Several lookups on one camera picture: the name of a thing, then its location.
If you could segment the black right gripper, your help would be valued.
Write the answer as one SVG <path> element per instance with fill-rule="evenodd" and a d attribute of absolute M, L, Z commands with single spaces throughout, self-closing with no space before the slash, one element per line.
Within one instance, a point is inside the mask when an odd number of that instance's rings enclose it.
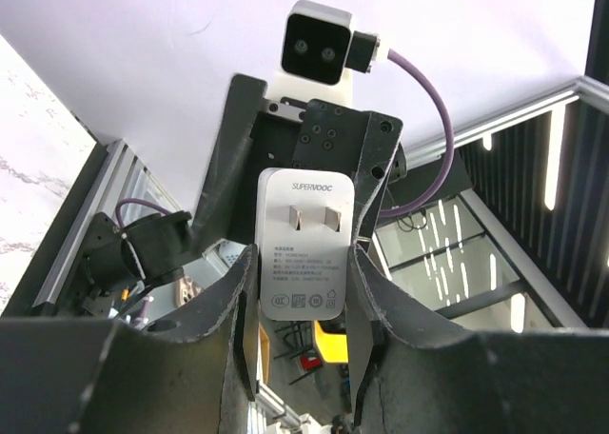
<path fill-rule="evenodd" d="M 266 82 L 254 77 L 237 73 L 230 80 L 191 224 L 191 250 L 203 253 L 227 236 L 248 154 L 251 182 L 267 168 L 355 175 L 352 240 L 369 250 L 403 122 L 368 112 L 366 124 L 362 111 L 320 100 L 289 105 L 264 99 L 265 91 Z"/>

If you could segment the white charger plug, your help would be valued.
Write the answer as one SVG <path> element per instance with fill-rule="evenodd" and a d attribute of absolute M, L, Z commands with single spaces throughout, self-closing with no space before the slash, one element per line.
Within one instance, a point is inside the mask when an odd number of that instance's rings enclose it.
<path fill-rule="evenodd" d="M 334 171 L 267 168 L 258 178 L 260 305 L 275 321 L 338 317 L 345 303 L 355 188 Z"/>

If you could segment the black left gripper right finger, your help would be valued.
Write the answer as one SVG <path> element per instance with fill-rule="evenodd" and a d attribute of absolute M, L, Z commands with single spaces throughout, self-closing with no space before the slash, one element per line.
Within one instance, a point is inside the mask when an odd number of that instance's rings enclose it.
<path fill-rule="evenodd" d="M 604 433 L 608 335 L 463 328 L 348 251 L 346 331 L 360 433 Z"/>

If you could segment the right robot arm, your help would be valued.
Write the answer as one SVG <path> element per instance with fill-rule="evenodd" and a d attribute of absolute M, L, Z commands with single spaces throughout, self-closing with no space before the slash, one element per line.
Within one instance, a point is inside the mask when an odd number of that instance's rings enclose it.
<path fill-rule="evenodd" d="M 157 212 L 128 225 L 94 216 L 81 268 L 95 290 L 168 285 L 222 239 L 253 244 L 258 178 L 266 168 L 346 175 L 355 186 L 354 234 L 360 242 L 371 237 L 403 122 L 328 99 L 267 100 L 266 88 L 243 74 L 231 79 L 195 213 Z"/>

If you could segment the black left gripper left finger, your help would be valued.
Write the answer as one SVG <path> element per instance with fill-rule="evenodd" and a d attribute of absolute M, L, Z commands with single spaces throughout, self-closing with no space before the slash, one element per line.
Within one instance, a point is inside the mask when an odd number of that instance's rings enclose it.
<path fill-rule="evenodd" d="M 258 250 L 138 330 L 120 321 L 1 323 L 5 433 L 243 433 L 257 365 Z"/>

